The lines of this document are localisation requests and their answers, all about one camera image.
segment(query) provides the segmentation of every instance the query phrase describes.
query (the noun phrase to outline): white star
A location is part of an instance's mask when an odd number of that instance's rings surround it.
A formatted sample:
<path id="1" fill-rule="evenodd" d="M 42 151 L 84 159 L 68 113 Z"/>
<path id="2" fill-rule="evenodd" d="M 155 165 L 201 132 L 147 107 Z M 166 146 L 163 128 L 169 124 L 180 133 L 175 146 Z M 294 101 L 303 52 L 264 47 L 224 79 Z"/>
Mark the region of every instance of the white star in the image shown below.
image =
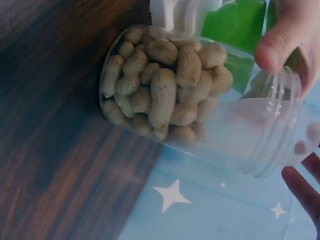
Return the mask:
<path id="1" fill-rule="evenodd" d="M 270 208 L 275 213 L 275 218 L 278 219 L 281 214 L 286 214 L 287 212 L 281 208 L 280 202 L 278 202 L 275 208 Z"/>
<path id="2" fill-rule="evenodd" d="M 165 211 L 174 203 L 191 203 L 180 193 L 180 179 L 175 180 L 174 183 L 172 183 L 172 185 L 169 187 L 153 186 L 153 188 L 157 190 L 163 197 L 162 213 L 165 213 Z"/>

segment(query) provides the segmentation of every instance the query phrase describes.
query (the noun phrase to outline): table surface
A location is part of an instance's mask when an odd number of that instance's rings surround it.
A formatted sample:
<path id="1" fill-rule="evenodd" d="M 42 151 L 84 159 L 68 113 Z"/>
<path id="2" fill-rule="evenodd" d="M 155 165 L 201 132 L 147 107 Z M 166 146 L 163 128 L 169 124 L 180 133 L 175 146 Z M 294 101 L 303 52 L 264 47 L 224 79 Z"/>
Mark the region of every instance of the table surface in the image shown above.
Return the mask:
<path id="1" fill-rule="evenodd" d="M 0 3 L 0 239 L 116 239 L 162 150 L 100 112 L 109 46 L 148 0 Z"/>

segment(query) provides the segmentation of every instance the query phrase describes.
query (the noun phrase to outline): human hand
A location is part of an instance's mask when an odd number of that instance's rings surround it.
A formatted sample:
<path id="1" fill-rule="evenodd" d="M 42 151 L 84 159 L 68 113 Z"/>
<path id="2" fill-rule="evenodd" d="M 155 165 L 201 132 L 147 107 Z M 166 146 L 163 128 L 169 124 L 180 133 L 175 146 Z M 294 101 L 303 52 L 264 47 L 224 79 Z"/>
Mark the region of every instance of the human hand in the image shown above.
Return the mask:
<path id="1" fill-rule="evenodd" d="M 258 44 L 255 61 L 276 74 L 288 60 L 301 78 L 304 97 L 320 75 L 320 0 L 271 0 L 271 4 L 278 21 Z"/>
<path id="2" fill-rule="evenodd" d="M 320 158 L 312 153 L 302 164 L 320 184 Z M 320 240 L 320 194 L 292 166 L 287 166 L 282 170 L 282 177 L 311 217 L 317 231 L 316 240 Z"/>

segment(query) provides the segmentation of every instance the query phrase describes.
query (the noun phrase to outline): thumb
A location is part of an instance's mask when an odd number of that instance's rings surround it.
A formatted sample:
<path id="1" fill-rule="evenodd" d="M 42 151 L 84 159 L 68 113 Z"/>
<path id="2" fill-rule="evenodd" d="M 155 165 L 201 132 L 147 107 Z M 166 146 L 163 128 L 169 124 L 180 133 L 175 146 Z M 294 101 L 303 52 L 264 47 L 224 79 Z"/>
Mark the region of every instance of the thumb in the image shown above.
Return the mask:
<path id="1" fill-rule="evenodd" d="M 254 57 L 261 69 L 278 73 L 289 55 L 299 46 L 311 30 L 312 14 L 302 14 L 305 9 L 289 8 L 279 15 L 277 24 L 258 44 Z"/>

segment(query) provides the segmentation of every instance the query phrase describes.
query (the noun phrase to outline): plastic jar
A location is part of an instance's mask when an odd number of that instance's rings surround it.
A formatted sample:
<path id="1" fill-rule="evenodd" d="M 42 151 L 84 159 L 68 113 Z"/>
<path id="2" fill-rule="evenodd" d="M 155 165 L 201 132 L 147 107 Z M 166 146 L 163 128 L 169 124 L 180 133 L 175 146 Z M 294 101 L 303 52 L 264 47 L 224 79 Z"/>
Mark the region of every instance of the plastic jar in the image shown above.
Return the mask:
<path id="1" fill-rule="evenodd" d="M 248 70 L 250 76 L 241 74 Z M 288 68 L 269 75 L 236 48 L 134 25 L 107 54 L 99 100 L 115 125 L 266 177 L 301 162 L 319 144 L 319 125 L 301 109 L 301 91 Z"/>

